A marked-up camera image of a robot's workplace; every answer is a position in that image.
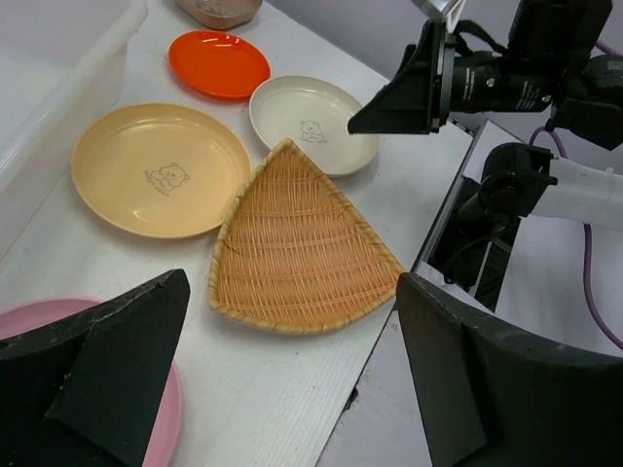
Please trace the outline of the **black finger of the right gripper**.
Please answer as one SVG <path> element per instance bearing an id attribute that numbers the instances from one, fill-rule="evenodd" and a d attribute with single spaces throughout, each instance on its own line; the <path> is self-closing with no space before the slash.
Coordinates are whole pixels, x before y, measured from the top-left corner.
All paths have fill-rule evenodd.
<path id="1" fill-rule="evenodd" d="M 348 121 L 350 134 L 429 134 L 441 126 L 446 25 L 427 21 L 392 80 Z"/>

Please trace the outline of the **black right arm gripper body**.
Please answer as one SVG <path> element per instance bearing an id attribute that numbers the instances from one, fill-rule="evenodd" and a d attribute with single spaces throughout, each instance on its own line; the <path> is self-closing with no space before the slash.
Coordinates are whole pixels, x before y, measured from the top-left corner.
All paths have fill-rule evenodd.
<path id="1" fill-rule="evenodd" d="M 594 55 L 609 1 L 522 1 L 505 46 L 472 20 L 458 22 L 442 108 L 475 114 L 551 112 L 563 128 L 612 151 L 622 143 L 622 57 Z"/>

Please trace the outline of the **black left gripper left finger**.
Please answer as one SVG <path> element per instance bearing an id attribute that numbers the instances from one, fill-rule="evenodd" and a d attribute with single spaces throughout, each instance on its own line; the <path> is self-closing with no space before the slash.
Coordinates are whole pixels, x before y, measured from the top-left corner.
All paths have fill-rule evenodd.
<path id="1" fill-rule="evenodd" d="M 142 465 L 189 298 L 172 269 L 3 339 L 2 465 Z"/>

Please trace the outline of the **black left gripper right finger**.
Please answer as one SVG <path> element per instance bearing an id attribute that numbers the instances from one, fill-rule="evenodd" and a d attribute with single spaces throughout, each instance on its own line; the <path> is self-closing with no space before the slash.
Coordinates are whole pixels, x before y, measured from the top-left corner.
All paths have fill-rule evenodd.
<path id="1" fill-rule="evenodd" d="M 436 466 L 618 466 L 622 361 L 527 332 L 414 273 L 396 305 Z"/>

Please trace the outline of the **cream white bear plate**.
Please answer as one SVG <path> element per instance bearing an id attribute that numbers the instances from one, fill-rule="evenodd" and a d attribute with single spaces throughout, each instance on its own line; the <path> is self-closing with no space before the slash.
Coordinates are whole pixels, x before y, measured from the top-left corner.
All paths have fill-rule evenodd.
<path id="1" fill-rule="evenodd" d="M 380 137 L 348 132 L 348 121 L 362 105 L 349 93 L 307 76 L 284 76 L 260 85 L 249 100 L 251 125 L 272 149 L 294 141 L 328 176 L 351 175 L 378 154 Z"/>

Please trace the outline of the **pink round plate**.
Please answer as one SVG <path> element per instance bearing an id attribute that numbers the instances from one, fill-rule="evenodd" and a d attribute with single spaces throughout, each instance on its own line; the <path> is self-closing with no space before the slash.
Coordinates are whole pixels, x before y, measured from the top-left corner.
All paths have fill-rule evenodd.
<path id="1" fill-rule="evenodd" d="M 5 309 L 1 312 L 1 339 L 32 331 L 99 304 L 100 300 L 96 299 L 52 298 Z M 182 413 L 182 382 L 176 364 L 172 363 L 143 466 L 169 465 L 176 450 Z"/>

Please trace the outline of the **orange round plate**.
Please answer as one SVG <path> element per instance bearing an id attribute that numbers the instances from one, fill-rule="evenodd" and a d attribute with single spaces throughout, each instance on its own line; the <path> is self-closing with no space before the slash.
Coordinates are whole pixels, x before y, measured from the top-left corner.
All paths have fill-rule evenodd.
<path id="1" fill-rule="evenodd" d="M 220 100 L 242 101 L 271 78 L 264 55 L 239 36 L 196 30 L 177 37 L 168 50 L 169 65 L 188 88 Z"/>

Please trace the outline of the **woven triangular bamboo tray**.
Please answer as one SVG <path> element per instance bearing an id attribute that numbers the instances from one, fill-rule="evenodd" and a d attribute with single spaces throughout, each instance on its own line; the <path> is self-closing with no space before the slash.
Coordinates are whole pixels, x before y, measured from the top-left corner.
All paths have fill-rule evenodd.
<path id="1" fill-rule="evenodd" d="M 245 325 L 317 335 L 388 302 L 404 270 L 335 183 L 284 139 L 231 204 L 207 294 L 214 311 Z"/>

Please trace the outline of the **brown square plate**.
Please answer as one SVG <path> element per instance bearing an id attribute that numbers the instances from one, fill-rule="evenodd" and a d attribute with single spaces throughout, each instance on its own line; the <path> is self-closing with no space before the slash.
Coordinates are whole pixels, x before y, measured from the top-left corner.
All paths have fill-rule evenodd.
<path id="1" fill-rule="evenodd" d="M 263 0 L 176 0 L 176 5 L 204 27 L 229 30 L 253 20 Z"/>

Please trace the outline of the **large tan bear plate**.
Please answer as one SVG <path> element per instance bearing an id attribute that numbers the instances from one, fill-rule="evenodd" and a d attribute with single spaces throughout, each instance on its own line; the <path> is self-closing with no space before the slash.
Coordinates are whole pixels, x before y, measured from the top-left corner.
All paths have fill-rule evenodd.
<path id="1" fill-rule="evenodd" d="M 96 215 L 158 239 L 219 227 L 250 172 L 248 151 L 233 131 L 168 103 L 108 113 L 83 133 L 71 161 L 74 186 Z"/>

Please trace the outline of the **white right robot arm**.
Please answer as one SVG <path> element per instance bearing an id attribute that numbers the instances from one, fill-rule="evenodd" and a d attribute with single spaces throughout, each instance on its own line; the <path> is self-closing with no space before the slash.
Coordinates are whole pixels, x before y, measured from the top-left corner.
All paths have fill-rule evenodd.
<path id="1" fill-rule="evenodd" d="M 429 134 L 451 113 L 548 112 L 607 150 L 622 143 L 622 58 L 594 54 L 608 1 L 523 1 L 506 45 L 461 17 L 459 1 L 421 1 L 427 17 L 392 78 L 348 122 L 352 134 Z M 480 180 L 463 179 L 422 259 L 472 286 L 486 248 L 529 216 L 622 227 L 622 179 L 533 143 L 504 143 Z M 618 466 L 622 361 L 525 331 L 415 272 L 396 306 L 435 466 Z"/>

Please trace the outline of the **white plastic bin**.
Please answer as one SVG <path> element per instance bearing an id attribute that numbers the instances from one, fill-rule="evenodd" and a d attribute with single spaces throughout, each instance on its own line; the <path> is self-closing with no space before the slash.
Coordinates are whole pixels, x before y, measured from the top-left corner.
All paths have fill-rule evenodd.
<path id="1" fill-rule="evenodd" d="M 121 95 L 143 1 L 1 4 L 1 251 L 69 165 L 84 130 Z"/>

